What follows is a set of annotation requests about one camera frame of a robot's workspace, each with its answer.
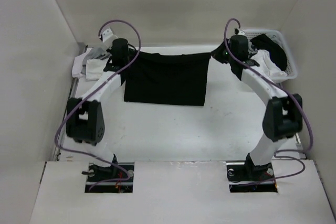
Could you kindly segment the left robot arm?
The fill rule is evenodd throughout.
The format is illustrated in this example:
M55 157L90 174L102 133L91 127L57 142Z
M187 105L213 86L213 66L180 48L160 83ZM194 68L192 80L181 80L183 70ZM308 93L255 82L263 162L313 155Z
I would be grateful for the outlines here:
M67 102L66 134L76 143L90 147L99 144L105 133L102 104L125 82L126 72L120 72L134 58L137 51L124 38L116 39L108 48L108 59L101 77L82 96Z

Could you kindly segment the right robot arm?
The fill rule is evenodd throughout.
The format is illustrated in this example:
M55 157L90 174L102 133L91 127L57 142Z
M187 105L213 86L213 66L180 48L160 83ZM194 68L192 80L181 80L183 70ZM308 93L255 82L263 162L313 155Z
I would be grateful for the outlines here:
M257 179L262 174L262 167L271 162L274 153L287 139L302 130L302 98L298 94L286 94L267 76L266 68L261 63L249 58L246 36L233 35L230 39L225 38L211 52L211 56L220 63L229 64L232 73L265 104L263 135L247 155L243 168L248 179Z

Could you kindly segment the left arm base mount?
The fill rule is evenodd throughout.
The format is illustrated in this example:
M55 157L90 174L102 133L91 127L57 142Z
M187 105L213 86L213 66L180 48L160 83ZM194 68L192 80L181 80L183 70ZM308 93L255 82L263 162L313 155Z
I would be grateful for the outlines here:
M86 177L85 193L133 193L135 163L119 163L130 174L113 166L98 166L90 163L87 170L81 172Z

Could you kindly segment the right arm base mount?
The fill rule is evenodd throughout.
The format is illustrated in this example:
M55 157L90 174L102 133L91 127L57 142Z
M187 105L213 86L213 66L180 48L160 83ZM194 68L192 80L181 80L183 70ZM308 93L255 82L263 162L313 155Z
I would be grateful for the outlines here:
M277 193L271 163L254 166L251 162L226 163L231 193Z

